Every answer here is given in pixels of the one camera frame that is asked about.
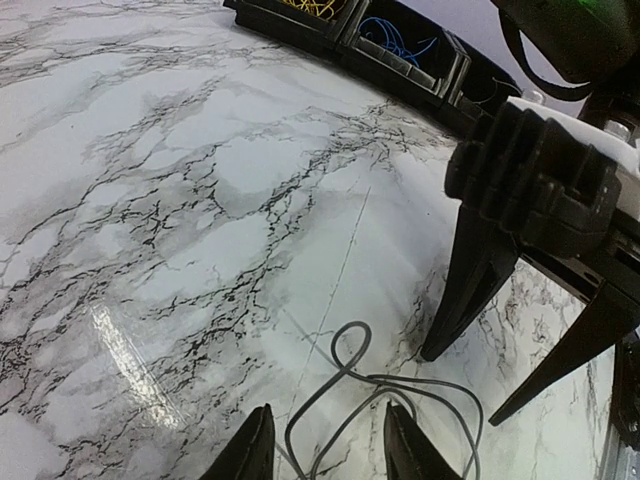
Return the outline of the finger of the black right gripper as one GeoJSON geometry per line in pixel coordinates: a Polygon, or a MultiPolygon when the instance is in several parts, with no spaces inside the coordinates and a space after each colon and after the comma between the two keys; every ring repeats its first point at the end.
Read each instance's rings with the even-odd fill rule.
{"type": "Polygon", "coordinates": [[[498,426],[549,386],[590,362],[639,326],[639,301],[606,284],[559,342],[491,416],[498,426]]]}

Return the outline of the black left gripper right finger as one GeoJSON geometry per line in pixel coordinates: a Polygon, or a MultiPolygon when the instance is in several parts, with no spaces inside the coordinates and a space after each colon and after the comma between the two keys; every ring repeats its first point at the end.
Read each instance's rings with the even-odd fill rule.
{"type": "Polygon", "coordinates": [[[410,416],[389,402],[384,418],[384,455],[388,480],[460,480],[410,416]]]}

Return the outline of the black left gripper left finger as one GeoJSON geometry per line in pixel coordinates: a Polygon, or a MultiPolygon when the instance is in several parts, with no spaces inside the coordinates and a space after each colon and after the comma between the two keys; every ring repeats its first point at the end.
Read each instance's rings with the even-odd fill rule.
{"type": "Polygon", "coordinates": [[[275,424],[269,404],[256,407],[200,480],[272,480],[275,424]]]}

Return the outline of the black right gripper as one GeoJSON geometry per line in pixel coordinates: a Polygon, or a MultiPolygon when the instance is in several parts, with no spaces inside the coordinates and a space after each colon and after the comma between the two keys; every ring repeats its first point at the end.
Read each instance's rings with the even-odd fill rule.
{"type": "Polygon", "coordinates": [[[421,348],[436,360],[524,259],[582,300],[605,276],[583,261],[639,228],[639,149],[521,98],[480,117],[444,189],[460,203],[443,297],[421,348]]]}

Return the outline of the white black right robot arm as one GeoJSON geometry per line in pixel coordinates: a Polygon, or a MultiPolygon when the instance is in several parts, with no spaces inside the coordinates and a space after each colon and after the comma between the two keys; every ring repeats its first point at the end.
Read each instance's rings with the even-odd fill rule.
{"type": "Polygon", "coordinates": [[[481,116],[447,165],[460,203],[443,297],[422,346],[437,359],[524,259],[584,310],[491,417],[499,425],[639,325],[639,5],[501,1],[505,42],[524,72],[531,41],[563,77],[538,89],[582,101],[578,117],[523,97],[481,116]]]}

